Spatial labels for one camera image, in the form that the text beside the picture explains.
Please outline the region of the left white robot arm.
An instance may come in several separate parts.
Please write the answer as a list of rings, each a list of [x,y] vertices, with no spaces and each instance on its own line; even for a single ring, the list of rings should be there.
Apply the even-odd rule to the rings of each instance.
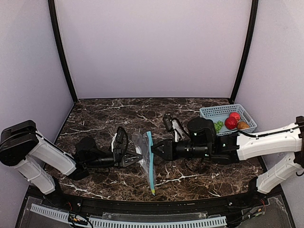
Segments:
[[[74,181],[85,179],[90,169],[126,168],[143,157],[128,150],[129,138],[124,128],[118,127],[109,151],[98,149],[94,138],[85,137],[76,144],[76,153],[71,155],[47,140],[32,120],[4,129],[0,134],[0,161],[16,169],[28,182],[43,194],[60,191],[55,177],[46,173],[37,159],[52,166]]]

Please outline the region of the clear zip top bag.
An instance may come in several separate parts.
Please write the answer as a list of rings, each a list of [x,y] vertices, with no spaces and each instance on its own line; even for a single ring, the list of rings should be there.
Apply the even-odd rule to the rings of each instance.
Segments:
[[[142,158],[139,160],[139,164],[147,179],[151,194],[155,196],[155,168],[154,168],[154,154],[152,152],[153,140],[151,131],[147,131],[144,134],[134,132],[132,135],[132,142],[135,146],[137,154]]]

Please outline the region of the green grapes bunch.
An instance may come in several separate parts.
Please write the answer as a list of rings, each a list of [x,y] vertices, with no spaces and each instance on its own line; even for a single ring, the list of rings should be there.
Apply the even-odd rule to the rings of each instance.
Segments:
[[[224,123],[222,121],[214,122],[214,127],[216,130],[216,133],[219,133],[223,126],[224,126]]]

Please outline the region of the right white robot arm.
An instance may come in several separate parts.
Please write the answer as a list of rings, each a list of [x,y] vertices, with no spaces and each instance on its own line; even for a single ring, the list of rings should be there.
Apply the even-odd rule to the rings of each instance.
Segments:
[[[304,169],[304,118],[281,129],[248,134],[241,130],[218,136],[214,123],[202,117],[187,124],[189,140],[165,139],[151,152],[166,161],[179,158],[207,158],[216,164],[232,164],[250,158],[284,152],[285,157],[249,183],[251,196],[268,194],[274,187]]]

